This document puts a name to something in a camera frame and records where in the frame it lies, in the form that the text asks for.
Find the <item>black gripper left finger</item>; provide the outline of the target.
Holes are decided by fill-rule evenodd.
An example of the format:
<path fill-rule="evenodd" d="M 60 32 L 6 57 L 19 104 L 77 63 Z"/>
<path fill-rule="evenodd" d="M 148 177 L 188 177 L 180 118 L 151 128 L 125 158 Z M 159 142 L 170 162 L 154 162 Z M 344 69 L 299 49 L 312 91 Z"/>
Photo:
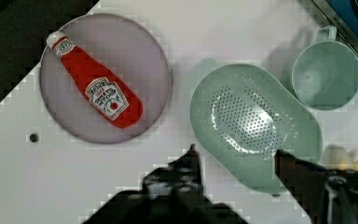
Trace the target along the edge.
<path fill-rule="evenodd" d="M 249 224 L 225 203 L 204 194 L 195 145 L 142 180 L 139 190 L 123 190 L 83 224 Z"/>

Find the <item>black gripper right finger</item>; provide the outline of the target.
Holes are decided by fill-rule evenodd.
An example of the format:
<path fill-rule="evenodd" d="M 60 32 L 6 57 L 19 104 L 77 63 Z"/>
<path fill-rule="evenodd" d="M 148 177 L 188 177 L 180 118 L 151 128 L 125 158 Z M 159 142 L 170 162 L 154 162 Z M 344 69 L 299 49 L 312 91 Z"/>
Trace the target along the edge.
<path fill-rule="evenodd" d="M 358 171 L 326 169 L 279 149 L 275 174 L 311 224 L 358 224 Z"/>

